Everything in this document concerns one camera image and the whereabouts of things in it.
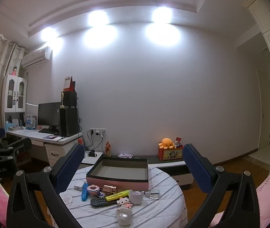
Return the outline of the white charger block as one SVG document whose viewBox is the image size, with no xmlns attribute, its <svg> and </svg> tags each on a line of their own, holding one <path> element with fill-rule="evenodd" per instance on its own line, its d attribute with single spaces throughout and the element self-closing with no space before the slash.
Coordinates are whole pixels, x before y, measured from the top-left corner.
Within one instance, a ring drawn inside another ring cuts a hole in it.
<svg viewBox="0 0 270 228">
<path fill-rule="evenodd" d="M 76 191 L 81 192 L 82 189 L 83 189 L 84 184 L 85 184 L 85 182 L 78 182 L 78 183 L 76 183 L 76 184 L 74 185 L 74 189 L 75 189 Z"/>
</svg>

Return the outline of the blue rectangular small box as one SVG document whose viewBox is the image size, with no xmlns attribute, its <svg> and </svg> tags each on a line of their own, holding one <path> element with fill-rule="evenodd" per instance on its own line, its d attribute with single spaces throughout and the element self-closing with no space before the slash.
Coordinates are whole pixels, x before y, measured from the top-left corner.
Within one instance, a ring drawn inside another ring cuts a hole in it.
<svg viewBox="0 0 270 228">
<path fill-rule="evenodd" d="M 89 193 L 88 193 L 88 183 L 84 183 L 82 186 L 82 193 L 81 193 L 81 200 L 84 202 L 88 199 Z"/>
</svg>

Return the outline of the pink block donut toy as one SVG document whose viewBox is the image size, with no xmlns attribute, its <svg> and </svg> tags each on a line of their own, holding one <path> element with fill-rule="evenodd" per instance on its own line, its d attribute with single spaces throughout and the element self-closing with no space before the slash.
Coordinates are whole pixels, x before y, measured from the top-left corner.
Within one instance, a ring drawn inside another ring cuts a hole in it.
<svg viewBox="0 0 270 228">
<path fill-rule="evenodd" d="M 100 194 L 100 187 L 94 184 L 89 185 L 86 190 L 88 194 L 92 196 L 97 196 Z"/>
</svg>

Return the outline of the black remote control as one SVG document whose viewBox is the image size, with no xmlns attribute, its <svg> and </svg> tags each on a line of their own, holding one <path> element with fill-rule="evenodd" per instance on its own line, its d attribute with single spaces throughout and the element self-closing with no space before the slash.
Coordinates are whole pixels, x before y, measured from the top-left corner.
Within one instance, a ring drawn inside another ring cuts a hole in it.
<svg viewBox="0 0 270 228">
<path fill-rule="evenodd" d="M 116 200 L 107 201 L 105 198 L 91 199 L 91 206 L 97 207 L 105 207 L 110 205 L 116 205 Z"/>
</svg>

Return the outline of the clear glass bottle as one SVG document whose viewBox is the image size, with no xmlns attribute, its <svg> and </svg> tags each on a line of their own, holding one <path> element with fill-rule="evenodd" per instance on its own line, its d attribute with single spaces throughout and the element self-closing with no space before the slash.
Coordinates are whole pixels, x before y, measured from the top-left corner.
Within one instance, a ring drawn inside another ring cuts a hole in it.
<svg viewBox="0 0 270 228">
<path fill-rule="evenodd" d="M 158 189 L 146 191 L 144 192 L 144 197 L 152 200 L 158 200 L 160 198 L 160 191 Z"/>
</svg>

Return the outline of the pink kitty block figure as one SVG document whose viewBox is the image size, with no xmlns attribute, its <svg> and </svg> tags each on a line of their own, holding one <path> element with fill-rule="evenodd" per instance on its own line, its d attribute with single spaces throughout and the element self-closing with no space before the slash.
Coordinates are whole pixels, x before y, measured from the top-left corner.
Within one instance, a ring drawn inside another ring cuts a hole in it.
<svg viewBox="0 0 270 228">
<path fill-rule="evenodd" d="M 132 206 L 133 206 L 128 197 L 119 198 L 116 201 L 116 203 L 119 207 L 128 208 L 128 209 L 132 209 Z"/>
</svg>

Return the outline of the yellow highlighter marker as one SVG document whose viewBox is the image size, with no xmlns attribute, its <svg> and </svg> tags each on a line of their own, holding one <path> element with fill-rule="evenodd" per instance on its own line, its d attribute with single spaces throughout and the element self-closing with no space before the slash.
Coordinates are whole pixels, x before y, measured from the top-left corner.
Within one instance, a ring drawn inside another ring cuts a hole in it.
<svg viewBox="0 0 270 228">
<path fill-rule="evenodd" d="M 110 195 L 110 196 L 106 196 L 105 199 L 110 202 L 110 201 L 114 201 L 114 200 L 117 200 L 119 198 L 124 198 L 126 196 L 129 195 L 129 190 L 124 190 L 124 191 L 121 191 L 121 192 L 117 192 L 113 195 Z"/>
</svg>

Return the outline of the white silver ball toy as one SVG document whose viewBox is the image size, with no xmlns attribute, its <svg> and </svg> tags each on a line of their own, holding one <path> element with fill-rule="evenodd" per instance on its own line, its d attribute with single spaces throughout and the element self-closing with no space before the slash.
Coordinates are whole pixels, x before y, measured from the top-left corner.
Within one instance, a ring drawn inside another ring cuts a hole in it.
<svg viewBox="0 0 270 228">
<path fill-rule="evenodd" d="M 132 210 L 125 206 L 116 209 L 116 217 L 119 225 L 128 226 L 132 223 Z"/>
</svg>

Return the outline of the pink black storage box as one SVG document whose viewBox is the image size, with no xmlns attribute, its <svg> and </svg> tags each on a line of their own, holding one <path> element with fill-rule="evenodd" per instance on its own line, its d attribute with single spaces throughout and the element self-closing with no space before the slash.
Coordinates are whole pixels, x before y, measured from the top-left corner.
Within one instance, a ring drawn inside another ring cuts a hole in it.
<svg viewBox="0 0 270 228">
<path fill-rule="evenodd" d="M 149 190 L 148 160 L 145 158 L 101 157 L 86 174 L 87 183 L 119 190 Z"/>
</svg>

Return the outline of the white cat-ear cup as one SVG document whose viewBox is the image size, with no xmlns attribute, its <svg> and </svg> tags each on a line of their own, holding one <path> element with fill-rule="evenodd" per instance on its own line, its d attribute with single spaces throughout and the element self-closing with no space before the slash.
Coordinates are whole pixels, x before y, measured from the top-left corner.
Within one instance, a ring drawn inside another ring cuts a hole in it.
<svg viewBox="0 0 270 228">
<path fill-rule="evenodd" d="M 133 205 L 140 205 L 143 202 L 144 191 L 129 190 L 129 200 Z"/>
</svg>

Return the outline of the white computer desk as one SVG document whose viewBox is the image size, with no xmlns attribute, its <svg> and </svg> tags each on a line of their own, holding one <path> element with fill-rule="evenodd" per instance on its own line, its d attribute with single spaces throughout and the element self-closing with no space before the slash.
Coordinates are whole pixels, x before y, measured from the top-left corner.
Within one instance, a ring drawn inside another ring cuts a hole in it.
<svg viewBox="0 0 270 228">
<path fill-rule="evenodd" d="M 82 133 L 76 133 L 70 137 L 58 136 L 51 139 L 53 134 L 40 133 L 38 130 L 7 130 L 6 134 L 16 137 L 31 139 L 32 148 L 30 149 L 31 157 L 48 162 L 53 166 L 60 157 L 65 156 L 69 150 L 77 143 Z"/>
</svg>

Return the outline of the black white tv cabinet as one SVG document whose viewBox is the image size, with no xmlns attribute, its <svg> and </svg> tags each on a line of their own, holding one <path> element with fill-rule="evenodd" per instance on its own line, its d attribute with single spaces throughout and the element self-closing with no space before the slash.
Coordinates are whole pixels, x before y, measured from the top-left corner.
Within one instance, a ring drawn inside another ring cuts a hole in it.
<svg viewBox="0 0 270 228">
<path fill-rule="evenodd" d="M 133 158 L 145 158 L 148 160 L 149 184 L 151 183 L 152 179 L 157 176 L 161 176 L 164 173 L 169 175 L 169 177 L 173 178 L 178 183 L 178 185 L 182 187 L 189 186 L 194 181 L 192 174 L 190 173 L 188 167 L 182 159 L 169 160 L 165 162 L 160 161 L 156 155 L 140 156 Z"/>
</svg>

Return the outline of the black computer monitor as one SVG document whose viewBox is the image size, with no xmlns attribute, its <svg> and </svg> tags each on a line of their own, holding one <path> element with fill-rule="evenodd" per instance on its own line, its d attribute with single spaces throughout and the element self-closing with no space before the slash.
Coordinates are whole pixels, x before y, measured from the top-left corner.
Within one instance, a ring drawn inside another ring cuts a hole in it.
<svg viewBox="0 0 270 228">
<path fill-rule="evenodd" d="M 60 102 L 50 102 L 38 105 L 37 125 L 48 126 L 50 130 L 59 128 Z"/>
</svg>

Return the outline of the red cartoon storage crate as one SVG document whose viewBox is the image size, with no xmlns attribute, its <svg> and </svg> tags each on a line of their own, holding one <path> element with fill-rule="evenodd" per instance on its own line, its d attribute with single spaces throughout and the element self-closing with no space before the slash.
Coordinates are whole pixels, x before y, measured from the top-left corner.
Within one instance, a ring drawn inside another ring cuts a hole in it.
<svg viewBox="0 0 270 228">
<path fill-rule="evenodd" d="M 182 158 L 183 147 L 172 149 L 159 149 L 158 157 L 161 161 L 176 160 Z"/>
</svg>

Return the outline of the white glass-door cabinet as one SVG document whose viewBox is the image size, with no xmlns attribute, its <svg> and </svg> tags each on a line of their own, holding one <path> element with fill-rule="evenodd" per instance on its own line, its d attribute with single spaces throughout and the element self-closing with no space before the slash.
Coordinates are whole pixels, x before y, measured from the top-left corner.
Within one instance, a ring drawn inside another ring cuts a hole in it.
<svg viewBox="0 0 270 228">
<path fill-rule="evenodd" d="M 27 79 L 6 75 L 3 80 L 2 110 L 4 113 L 25 112 Z"/>
</svg>

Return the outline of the black computer tower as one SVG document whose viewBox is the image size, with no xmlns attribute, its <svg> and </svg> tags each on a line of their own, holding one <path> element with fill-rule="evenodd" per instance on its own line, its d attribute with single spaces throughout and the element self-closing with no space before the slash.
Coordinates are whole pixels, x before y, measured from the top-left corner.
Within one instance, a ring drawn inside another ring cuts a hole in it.
<svg viewBox="0 0 270 228">
<path fill-rule="evenodd" d="M 78 109 L 59 109 L 59 134 L 62 137 L 70 137 L 79 132 Z"/>
</svg>

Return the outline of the orange octopus plush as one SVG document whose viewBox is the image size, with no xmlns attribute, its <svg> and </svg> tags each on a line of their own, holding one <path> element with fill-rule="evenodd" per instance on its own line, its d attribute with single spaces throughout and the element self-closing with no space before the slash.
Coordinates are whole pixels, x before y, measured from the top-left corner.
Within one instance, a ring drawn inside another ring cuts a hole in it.
<svg viewBox="0 0 270 228">
<path fill-rule="evenodd" d="M 170 138 L 164 138 L 162 141 L 158 144 L 159 149 L 168 150 L 175 148 L 174 142 Z"/>
</svg>

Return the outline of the orange snack bag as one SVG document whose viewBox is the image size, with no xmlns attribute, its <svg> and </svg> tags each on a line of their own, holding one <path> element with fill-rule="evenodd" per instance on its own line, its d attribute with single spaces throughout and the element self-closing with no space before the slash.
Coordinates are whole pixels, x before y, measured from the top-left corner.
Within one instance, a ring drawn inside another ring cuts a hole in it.
<svg viewBox="0 0 270 228">
<path fill-rule="evenodd" d="M 106 145 L 105 145 L 105 155 L 107 157 L 111 156 L 111 144 L 109 141 L 107 141 Z"/>
</svg>

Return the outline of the pink doll figurine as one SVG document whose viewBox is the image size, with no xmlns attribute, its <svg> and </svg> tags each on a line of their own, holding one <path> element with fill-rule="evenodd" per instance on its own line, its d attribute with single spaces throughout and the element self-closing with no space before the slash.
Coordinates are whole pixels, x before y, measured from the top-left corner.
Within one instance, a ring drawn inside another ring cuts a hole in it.
<svg viewBox="0 0 270 228">
<path fill-rule="evenodd" d="M 11 72 L 11 75 L 12 76 L 17 76 L 17 67 L 16 66 L 14 66 L 14 68 L 13 68 L 13 70 Z"/>
</svg>

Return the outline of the black speaker box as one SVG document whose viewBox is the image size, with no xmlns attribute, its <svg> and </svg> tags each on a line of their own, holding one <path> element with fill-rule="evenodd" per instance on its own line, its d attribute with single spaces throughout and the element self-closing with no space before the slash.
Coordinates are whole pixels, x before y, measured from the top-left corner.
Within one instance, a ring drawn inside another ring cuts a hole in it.
<svg viewBox="0 0 270 228">
<path fill-rule="evenodd" d="M 77 93 L 74 91 L 61 92 L 61 103 L 64 107 L 73 108 L 77 106 Z"/>
</svg>

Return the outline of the white tissue pack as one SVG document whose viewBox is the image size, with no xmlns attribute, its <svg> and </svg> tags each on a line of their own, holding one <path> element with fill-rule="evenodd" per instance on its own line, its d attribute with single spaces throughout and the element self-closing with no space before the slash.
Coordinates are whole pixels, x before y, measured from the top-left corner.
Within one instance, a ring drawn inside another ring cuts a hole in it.
<svg viewBox="0 0 270 228">
<path fill-rule="evenodd" d="M 131 159 L 133 158 L 133 155 L 132 154 L 125 154 L 125 153 L 120 153 L 118 155 L 119 158 L 128 158 L 128 159 Z"/>
</svg>

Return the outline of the red white calendar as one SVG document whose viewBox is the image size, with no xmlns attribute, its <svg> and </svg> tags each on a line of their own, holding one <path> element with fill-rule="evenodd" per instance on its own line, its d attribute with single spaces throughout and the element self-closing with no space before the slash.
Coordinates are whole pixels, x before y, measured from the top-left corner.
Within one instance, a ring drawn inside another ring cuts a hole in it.
<svg viewBox="0 0 270 228">
<path fill-rule="evenodd" d="M 75 91 L 75 82 L 73 81 L 72 76 L 65 77 L 63 91 L 64 92 L 74 92 Z"/>
</svg>

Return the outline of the white air conditioner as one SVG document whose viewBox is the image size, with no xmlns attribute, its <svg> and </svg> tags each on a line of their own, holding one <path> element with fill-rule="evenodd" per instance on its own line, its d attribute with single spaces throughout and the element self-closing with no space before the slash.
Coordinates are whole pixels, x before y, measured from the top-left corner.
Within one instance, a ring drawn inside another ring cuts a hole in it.
<svg viewBox="0 0 270 228">
<path fill-rule="evenodd" d="M 52 49 L 50 47 L 39 48 L 32 51 L 24 56 L 21 65 L 24 68 L 30 67 L 32 65 L 49 61 L 51 58 Z"/>
</svg>

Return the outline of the white wall power strip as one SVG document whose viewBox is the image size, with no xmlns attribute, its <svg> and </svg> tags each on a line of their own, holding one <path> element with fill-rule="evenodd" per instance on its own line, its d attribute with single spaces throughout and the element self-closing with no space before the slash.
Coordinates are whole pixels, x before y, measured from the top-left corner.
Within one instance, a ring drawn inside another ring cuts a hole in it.
<svg viewBox="0 0 270 228">
<path fill-rule="evenodd" d="M 93 132 L 94 135 L 104 135 L 106 133 L 105 128 L 90 128 L 90 132 Z"/>
</svg>

